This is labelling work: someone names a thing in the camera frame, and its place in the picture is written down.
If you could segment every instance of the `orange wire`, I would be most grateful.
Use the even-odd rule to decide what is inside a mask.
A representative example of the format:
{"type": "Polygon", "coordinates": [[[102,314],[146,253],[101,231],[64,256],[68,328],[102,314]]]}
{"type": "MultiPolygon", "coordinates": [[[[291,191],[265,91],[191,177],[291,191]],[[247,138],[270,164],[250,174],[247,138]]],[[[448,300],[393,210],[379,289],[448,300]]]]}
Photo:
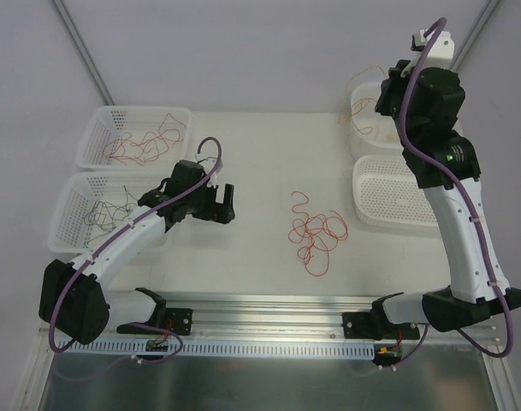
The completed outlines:
{"type": "MultiPolygon", "coordinates": [[[[171,329],[173,328],[173,320],[170,319],[169,321],[167,321],[166,325],[167,325],[167,330],[171,330],[171,329]]],[[[168,338],[168,337],[169,337],[169,334],[168,334],[167,332],[164,333],[164,334],[162,334],[161,336],[159,336],[158,338],[156,338],[156,339],[154,340],[154,345],[158,345],[158,344],[163,344],[163,343],[165,343],[165,342],[167,341],[167,338],[168,338]],[[158,340],[160,337],[163,337],[163,339],[162,339],[160,342],[158,342],[157,340],[158,340]]]]}
{"type": "Polygon", "coordinates": [[[299,214],[303,217],[295,218],[293,220],[293,229],[290,230],[287,237],[293,244],[302,244],[305,242],[305,245],[299,248],[297,255],[299,259],[304,262],[305,270],[308,271],[310,275],[313,277],[322,277],[329,272],[330,252],[338,246],[340,241],[344,241],[348,237],[347,224],[344,221],[344,218],[334,210],[330,210],[330,212],[335,215],[329,217],[324,214],[317,214],[311,217],[306,211],[298,211],[296,207],[305,206],[310,202],[310,198],[301,191],[294,191],[291,194],[291,197],[295,194],[302,195],[305,200],[293,205],[292,211],[294,214],[299,214]],[[330,228],[329,221],[334,221],[333,225],[335,225],[335,222],[338,222],[340,226],[343,227],[344,234],[337,235],[334,227],[332,229],[330,228]],[[334,242],[332,247],[329,247],[327,244],[329,238],[334,242]],[[327,264],[324,271],[320,274],[311,272],[310,267],[308,266],[314,258],[315,250],[327,254],[327,264]]]}
{"type": "Polygon", "coordinates": [[[184,128],[186,128],[186,124],[183,122],[178,121],[170,112],[167,113],[165,118],[163,119],[163,122],[157,129],[157,134],[153,131],[147,132],[143,137],[142,141],[139,143],[132,141],[133,135],[131,133],[123,133],[119,140],[111,141],[106,146],[104,146],[103,149],[103,155],[106,158],[114,159],[116,161],[119,161],[120,163],[123,163],[127,165],[126,161],[130,160],[138,165],[145,165],[149,162],[157,161],[163,154],[168,152],[172,146],[174,146],[179,141],[182,141],[181,138],[181,131],[178,128],[169,128],[167,130],[162,131],[162,127],[167,121],[168,117],[171,117],[173,120],[181,124],[184,128]],[[168,137],[165,137],[165,133],[167,132],[176,132],[178,134],[178,139],[171,140],[168,137]],[[152,134],[152,138],[146,138],[149,134],[152,134]],[[131,149],[134,149],[134,152],[137,152],[138,154],[131,155],[127,154],[127,149],[131,151],[131,149]],[[150,152],[153,152],[152,156],[147,157],[146,155],[150,152]]]}

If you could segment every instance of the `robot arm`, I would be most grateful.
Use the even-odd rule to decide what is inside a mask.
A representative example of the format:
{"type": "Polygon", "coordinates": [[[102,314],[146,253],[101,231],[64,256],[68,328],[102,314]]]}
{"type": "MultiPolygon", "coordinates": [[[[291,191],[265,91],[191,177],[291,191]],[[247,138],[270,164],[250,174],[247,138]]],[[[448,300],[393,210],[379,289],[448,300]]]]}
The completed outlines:
{"type": "Polygon", "coordinates": [[[205,161],[203,166],[181,160],[171,177],[144,194],[128,221],[111,233],[116,235],[122,231],[115,241],[107,247],[103,244],[91,253],[81,254],[67,264],[58,259],[52,261],[44,273],[40,318],[51,321],[62,289],[76,274],[76,267],[86,265],[64,297],[56,319],[57,329],[81,344],[88,344],[104,329],[121,331],[122,326],[132,322],[163,328],[166,322],[165,300],[160,295],[148,289],[116,292],[108,291],[108,288],[122,267],[186,215],[224,224],[235,218],[234,186],[227,184],[223,203],[217,203],[218,186],[212,183],[216,181],[215,173],[211,173],[211,178],[190,194],[163,206],[168,200],[200,183],[206,177],[205,171],[211,171],[215,164],[214,161],[205,161]],[[136,223],[137,217],[154,208],[156,212],[136,223]]]}
{"type": "Polygon", "coordinates": [[[451,331],[489,319],[504,311],[496,288],[501,290],[510,310],[521,307],[521,290],[511,288],[504,276],[484,221],[477,155],[473,145],[453,129],[465,92],[458,75],[447,69],[453,59],[450,33],[441,32],[423,58],[424,65],[413,83],[406,111],[401,107],[411,71],[421,61],[430,35],[434,35],[425,38],[425,33],[423,30],[412,36],[412,50],[418,53],[417,58],[400,60],[389,70],[376,112],[391,116],[400,131],[403,156],[437,218],[451,283],[445,289],[400,293],[374,301],[371,311],[353,322],[353,330],[378,340],[405,323],[429,324],[438,331],[451,331]],[[433,159],[442,167],[433,164],[433,159]],[[442,168],[450,170],[453,177],[442,168]],[[495,281],[490,280],[487,262],[495,281]]]}

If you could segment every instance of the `plastic basket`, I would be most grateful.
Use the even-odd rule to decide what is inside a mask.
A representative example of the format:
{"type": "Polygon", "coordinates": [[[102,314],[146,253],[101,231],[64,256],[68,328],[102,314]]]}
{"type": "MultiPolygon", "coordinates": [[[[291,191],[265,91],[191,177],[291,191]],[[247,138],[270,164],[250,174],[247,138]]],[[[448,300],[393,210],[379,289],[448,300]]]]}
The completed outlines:
{"type": "MultiPolygon", "coordinates": [[[[73,175],[56,203],[47,240],[49,249],[54,253],[85,253],[100,246],[108,239],[112,225],[119,225],[126,217],[123,207],[131,211],[136,206],[135,199],[157,187],[167,176],[136,170],[73,175]],[[107,203],[121,208],[105,208],[107,203]]],[[[166,240],[165,235],[149,249],[163,246],[166,240]]]]}
{"type": "Polygon", "coordinates": [[[188,109],[100,107],[87,126],[75,162],[93,170],[171,170],[186,156],[191,129],[188,109]]]}
{"type": "Polygon", "coordinates": [[[375,101],[380,98],[380,81],[372,81],[358,86],[352,92],[352,109],[357,110],[349,122],[349,149],[353,157],[359,160],[369,154],[400,155],[403,147],[395,128],[393,118],[382,116],[374,111],[375,101]],[[361,98],[373,98],[375,101],[358,101],[361,98]]]}
{"type": "Polygon", "coordinates": [[[367,224],[438,228],[431,205],[402,157],[361,157],[353,168],[353,198],[359,218],[367,224]]]}

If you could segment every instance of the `white table surface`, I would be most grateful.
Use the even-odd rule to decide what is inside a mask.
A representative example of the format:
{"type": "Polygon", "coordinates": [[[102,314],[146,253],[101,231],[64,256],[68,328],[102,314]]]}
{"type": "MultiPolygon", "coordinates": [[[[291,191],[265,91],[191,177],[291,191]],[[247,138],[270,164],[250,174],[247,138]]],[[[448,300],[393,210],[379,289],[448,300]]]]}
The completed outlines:
{"type": "MultiPolygon", "coordinates": [[[[206,136],[221,141],[224,167],[218,181],[235,185],[236,219],[222,225],[188,217],[169,232],[172,239],[166,250],[140,255],[111,288],[386,295],[447,286],[448,264],[440,237],[379,229],[358,219],[348,130],[331,114],[194,113],[188,156],[206,136]],[[295,218],[290,197],[294,190],[310,196],[311,213],[336,210],[349,226],[349,238],[330,254],[324,277],[305,271],[296,254],[299,246],[287,238],[295,218]]],[[[214,154],[210,144],[205,150],[214,154]]]]}

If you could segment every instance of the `metal frame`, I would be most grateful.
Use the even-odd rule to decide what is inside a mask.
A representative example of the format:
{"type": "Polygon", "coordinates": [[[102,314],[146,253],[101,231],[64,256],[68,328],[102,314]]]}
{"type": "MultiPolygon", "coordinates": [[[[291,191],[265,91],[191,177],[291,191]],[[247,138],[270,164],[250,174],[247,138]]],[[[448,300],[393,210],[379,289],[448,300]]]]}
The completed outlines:
{"type": "MultiPolygon", "coordinates": [[[[344,339],[341,313],[367,310],[375,297],[188,293],[164,293],[163,297],[171,307],[189,307],[194,310],[192,335],[185,337],[185,343],[190,341],[197,346],[267,347],[273,344],[282,347],[368,348],[372,345],[372,341],[367,339],[344,339]]],[[[469,332],[483,345],[492,346],[499,341],[496,339],[497,330],[490,323],[471,327],[469,332]]],[[[46,329],[39,333],[36,359],[30,369],[25,371],[27,381],[21,386],[14,409],[32,410],[39,406],[42,387],[47,383],[53,358],[46,334],[46,329]]],[[[129,337],[105,333],[101,338],[113,343],[119,339],[124,344],[129,337]]],[[[426,343],[469,347],[469,343],[457,333],[441,334],[434,330],[429,333],[426,343]]],[[[114,343],[112,347],[114,354],[125,354],[118,352],[121,345],[114,343]]],[[[242,351],[241,354],[246,356],[249,353],[242,351]]],[[[485,364],[498,407],[520,411],[520,397],[506,361],[486,358],[485,364]]]]}
{"type": "Polygon", "coordinates": [[[95,61],[91,57],[91,53],[87,49],[83,38],[80,35],[80,31],[78,27],[75,25],[74,20],[72,19],[72,15],[68,11],[66,4],[63,0],[50,0],[53,9],[56,12],[56,15],[61,19],[61,23],[66,29],[70,40],[74,44],[76,51],[78,52],[78,56],[80,56],[81,62],[85,65],[87,73],[91,77],[95,88],[97,89],[98,96],[102,99],[104,105],[115,105],[114,99],[110,95],[110,90],[104,84],[104,80],[100,71],[98,71],[97,65],[95,61]]]}
{"type": "Polygon", "coordinates": [[[456,73],[458,73],[462,66],[464,65],[464,61],[471,54],[473,47],[477,43],[477,40],[481,36],[481,33],[484,31],[490,19],[494,16],[494,12],[498,9],[498,7],[503,3],[503,0],[488,0],[477,18],[471,26],[469,32],[465,36],[464,41],[458,48],[458,52],[450,66],[450,69],[456,73]]]}
{"type": "MultiPolygon", "coordinates": [[[[479,36],[487,26],[491,17],[494,15],[494,12],[500,6],[503,0],[487,0],[487,2],[483,5],[483,8],[479,12],[475,22],[471,26],[469,32],[465,36],[464,41],[458,48],[456,52],[456,56],[453,60],[450,69],[455,72],[459,72],[462,68],[465,59],[470,55],[473,46],[479,39],[479,36]]],[[[78,27],[75,25],[74,20],[72,19],[72,15],[68,11],[64,0],[50,0],[50,3],[53,6],[56,14],[61,19],[61,23],[66,29],[70,40],[74,44],[75,49],[80,56],[80,60],[85,65],[87,73],[91,77],[91,80],[97,89],[98,96],[102,99],[104,105],[116,105],[114,99],[110,94],[110,90],[104,83],[103,77],[98,70],[95,61],[93,60],[91,53],[87,49],[85,41],[80,35],[80,31],[78,27]]]]}
{"type": "MultiPolygon", "coordinates": [[[[500,350],[500,347],[488,347],[492,351],[500,350]]],[[[484,365],[492,385],[494,399],[501,410],[517,410],[521,411],[521,398],[518,393],[517,386],[513,380],[509,363],[506,358],[494,359],[486,355],[483,356],[484,365]]]]}

